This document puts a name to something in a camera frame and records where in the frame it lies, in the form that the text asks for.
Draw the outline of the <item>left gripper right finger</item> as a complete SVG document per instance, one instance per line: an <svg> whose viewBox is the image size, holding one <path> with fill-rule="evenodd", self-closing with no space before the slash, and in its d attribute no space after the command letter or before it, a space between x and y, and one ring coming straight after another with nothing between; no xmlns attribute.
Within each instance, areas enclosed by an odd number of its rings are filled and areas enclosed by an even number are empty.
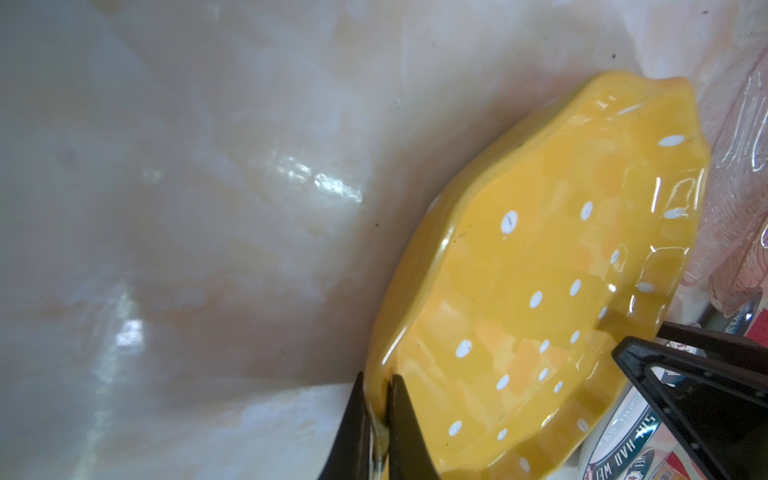
<svg viewBox="0 0 768 480"><path fill-rule="evenodd" d="M767 476L767 350L744 337L664 323L612 357L708 479Z"/></svg>

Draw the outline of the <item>yellow polka dot plate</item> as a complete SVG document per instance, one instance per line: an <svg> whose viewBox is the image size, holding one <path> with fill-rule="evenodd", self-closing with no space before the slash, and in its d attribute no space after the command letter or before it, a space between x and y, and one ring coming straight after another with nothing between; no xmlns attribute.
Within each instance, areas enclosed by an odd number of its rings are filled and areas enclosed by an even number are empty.
<svg viewBox="0 0 768 480"><path fill-rule="evenodd" d="M692 84L602 73L530 114L422 217L373 324L378 422L400 376L444 479L543 479L614 405L612 360L654 338L710 166Z"/></svg>

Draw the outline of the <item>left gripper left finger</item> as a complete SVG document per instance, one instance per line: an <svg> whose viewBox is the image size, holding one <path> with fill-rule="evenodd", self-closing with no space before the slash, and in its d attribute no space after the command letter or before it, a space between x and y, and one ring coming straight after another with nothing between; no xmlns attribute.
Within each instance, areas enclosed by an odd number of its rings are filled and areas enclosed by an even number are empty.
<svg viewBox="0 0 768 480"><path fill-rule="evenodd" d="M327 461L328 479L437 479L404 379L387 385L382 420L370 412L359 372Z"/></svg>

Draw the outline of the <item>green rim plate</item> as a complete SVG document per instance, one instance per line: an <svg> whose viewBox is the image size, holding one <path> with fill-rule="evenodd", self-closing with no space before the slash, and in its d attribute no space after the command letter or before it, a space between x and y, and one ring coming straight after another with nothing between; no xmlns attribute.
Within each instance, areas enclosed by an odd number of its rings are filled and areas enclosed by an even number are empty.
<svg viewBox="0 0 768 480"><path fill-rule="evenodd" d="M635 387L595 427L583 447L582 479L623 479L662 422Z"/></svg>

